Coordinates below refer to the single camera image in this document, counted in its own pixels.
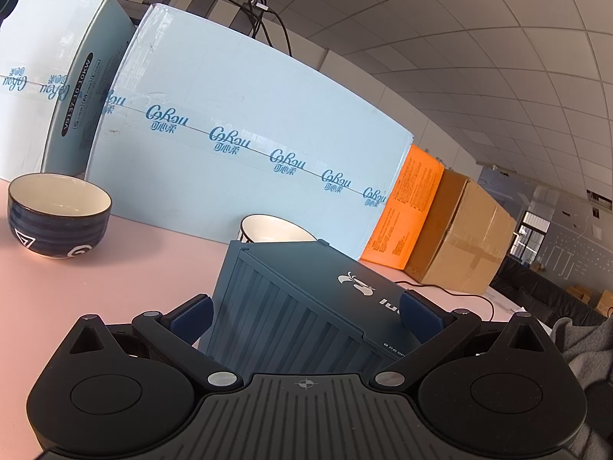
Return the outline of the white striped ceramic bowl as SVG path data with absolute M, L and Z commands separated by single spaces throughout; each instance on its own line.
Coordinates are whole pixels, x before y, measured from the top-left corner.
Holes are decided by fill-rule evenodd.
M 245 216 L 240 222 L 237 239 L 243 243 L 316 241 L 316 238 L 303 227 L 266 214 Z

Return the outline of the grey cleaning cloth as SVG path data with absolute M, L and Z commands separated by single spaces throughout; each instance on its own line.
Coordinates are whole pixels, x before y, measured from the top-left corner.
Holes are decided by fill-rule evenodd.
M 568 450 L 579 459 L 612 458 L 612 318 L 597 326 L 558 320 L 551 339 L 586 394 L 584 425 Z

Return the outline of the large light blue carton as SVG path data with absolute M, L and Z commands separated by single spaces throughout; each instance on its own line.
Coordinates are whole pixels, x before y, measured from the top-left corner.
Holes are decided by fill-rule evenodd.
M 85 177 L 117 216 L 226 243 L 243 217 L 364 251 L 413 136 L 255 39 L 156 4 L 109 92 Z

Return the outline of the dark teal container box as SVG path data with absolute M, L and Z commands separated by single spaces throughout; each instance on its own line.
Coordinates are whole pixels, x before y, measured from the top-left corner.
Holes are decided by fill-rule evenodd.
M 365 378 L 420 346 L 400 320 L 401 286 L 324 241 L 229 245 L 200 351 L 244 379 Z

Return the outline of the dark blue ceramic bowl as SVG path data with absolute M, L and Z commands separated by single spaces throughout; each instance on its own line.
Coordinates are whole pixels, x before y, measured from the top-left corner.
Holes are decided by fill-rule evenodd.
M 85 255 L 105 236 L 111 196 L 78 177 L 23 174 L 7 188 L 7 223 L 16 241 L 53 259 Z

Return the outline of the brown cardboard box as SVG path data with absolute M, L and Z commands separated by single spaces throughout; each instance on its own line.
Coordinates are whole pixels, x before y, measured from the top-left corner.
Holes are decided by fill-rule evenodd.
M 499 270 L 514 229 L 515 219 L 495 198 L 447 169 L 404 272 L 420 284 L 481 295 Z

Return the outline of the orange printed box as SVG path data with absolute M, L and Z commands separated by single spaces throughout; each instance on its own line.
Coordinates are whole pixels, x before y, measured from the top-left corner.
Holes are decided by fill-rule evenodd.
M 385 202 L 362 259 L 403 270 L 416 246 L 445 166 L 413 145 Z

